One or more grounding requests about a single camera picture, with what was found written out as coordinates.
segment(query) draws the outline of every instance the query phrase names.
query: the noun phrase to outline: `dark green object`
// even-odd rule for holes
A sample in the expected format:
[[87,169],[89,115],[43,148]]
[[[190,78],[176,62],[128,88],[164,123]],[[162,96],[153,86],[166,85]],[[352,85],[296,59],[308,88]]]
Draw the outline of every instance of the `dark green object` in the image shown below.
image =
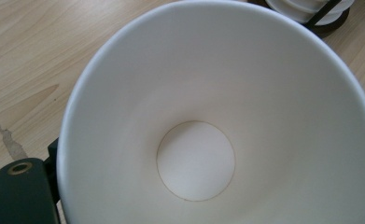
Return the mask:
[[14,161],[0,170],[0,224],[58,224],[53,200],[42,160]]

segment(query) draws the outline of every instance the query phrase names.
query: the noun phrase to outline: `light wood surface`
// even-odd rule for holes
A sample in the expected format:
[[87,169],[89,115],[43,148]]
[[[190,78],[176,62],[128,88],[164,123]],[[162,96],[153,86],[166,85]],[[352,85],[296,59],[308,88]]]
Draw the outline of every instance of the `light wood surface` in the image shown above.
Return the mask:
[[[48,156],[89,59],[128,21],[166,0],[0,0],[0,168]],[[365,0],[324,41],[365,90]]]

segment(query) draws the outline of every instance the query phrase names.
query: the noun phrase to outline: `black object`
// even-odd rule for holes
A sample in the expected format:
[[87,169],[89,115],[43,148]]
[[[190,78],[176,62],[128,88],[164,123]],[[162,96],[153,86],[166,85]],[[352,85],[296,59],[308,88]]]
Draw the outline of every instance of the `black object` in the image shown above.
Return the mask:
[[0,169],[0,224],[59,224],[56,203],[58,139],[48,147],[49,157],[14,161]]
[[[265,0],[248,0],[247,2],[270,8]],[[316,23],[319,22],[340,2],[341,0],[329,0],[329,2],[325,4],[325,6],[323,6],[307,23],[302,25],[321,38],[332,34],[335,30],[339,29],[345,23],[349,15],[350,8],[346,9],[336,21],[330,24],[316,25]]]

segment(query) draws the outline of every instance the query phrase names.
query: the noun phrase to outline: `white ceramic object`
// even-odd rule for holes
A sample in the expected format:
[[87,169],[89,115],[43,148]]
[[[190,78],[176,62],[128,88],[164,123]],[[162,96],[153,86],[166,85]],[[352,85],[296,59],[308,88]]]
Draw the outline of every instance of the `white ceramic object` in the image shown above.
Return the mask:
[[[286,0],[265,0],[266,3],[275,11],[281,13],[284,16],[287,16],[290,19],[298,23],[306,23],[308,22],[313,16],[314,13],[308,13],[301,11],[291,5],[289,5]],[[336,21],[343,12],[338,13],[330,13],[324,16],[316,25],[327,25],[334,21]]]
[[[189,121],[208,126],[171,133]],[[208,143],[193,156],[191,131]],[[196,156],[197,175],[183,167]],[[365,95],[326,44],[278,13],[177,2],[87,65],[57,162],[71,224],[365,224]],[[184,179],[187,191],[173,189]]]
[[[327,1],[318,1],[318,0],[284,0],[286,3],[290,4],[292,7],[296,9],[307,12],[307,13],[316,13],[318,12]],[[343,0],[336,7],[334,7],[329,14],[332,13],[341,13],[351,7],[354,3],[354,0]]]

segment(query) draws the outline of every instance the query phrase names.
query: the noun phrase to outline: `wood grain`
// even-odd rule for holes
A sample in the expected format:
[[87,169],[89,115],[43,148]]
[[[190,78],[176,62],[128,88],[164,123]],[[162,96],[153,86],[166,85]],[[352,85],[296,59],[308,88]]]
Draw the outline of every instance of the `wood grain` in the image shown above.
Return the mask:
[[[28,157],[45,159],[63,111],[89,59],[128,21],[166,0],[0,0],[0,168],[13,159],[10,132]],[[325,42],[365,90],[365,0]]]

